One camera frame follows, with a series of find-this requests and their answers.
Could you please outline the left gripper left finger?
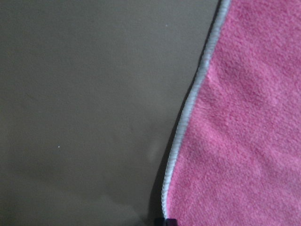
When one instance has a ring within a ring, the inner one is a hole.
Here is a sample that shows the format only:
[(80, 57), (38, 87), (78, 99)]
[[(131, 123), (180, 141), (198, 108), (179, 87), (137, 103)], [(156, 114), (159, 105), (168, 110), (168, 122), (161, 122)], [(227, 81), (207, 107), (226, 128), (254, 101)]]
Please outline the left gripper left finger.
[(154, 226), (165, 226), (165, 219), (164, 218), (154, 219)]

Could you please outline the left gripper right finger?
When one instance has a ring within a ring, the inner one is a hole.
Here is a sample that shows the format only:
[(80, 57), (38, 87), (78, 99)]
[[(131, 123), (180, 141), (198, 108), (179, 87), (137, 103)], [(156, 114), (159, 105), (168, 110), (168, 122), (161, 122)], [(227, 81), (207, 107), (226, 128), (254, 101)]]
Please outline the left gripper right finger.
[(177, 226), (177, 220), (174, 218), (167, 218), (165, 224), (166, 226)]

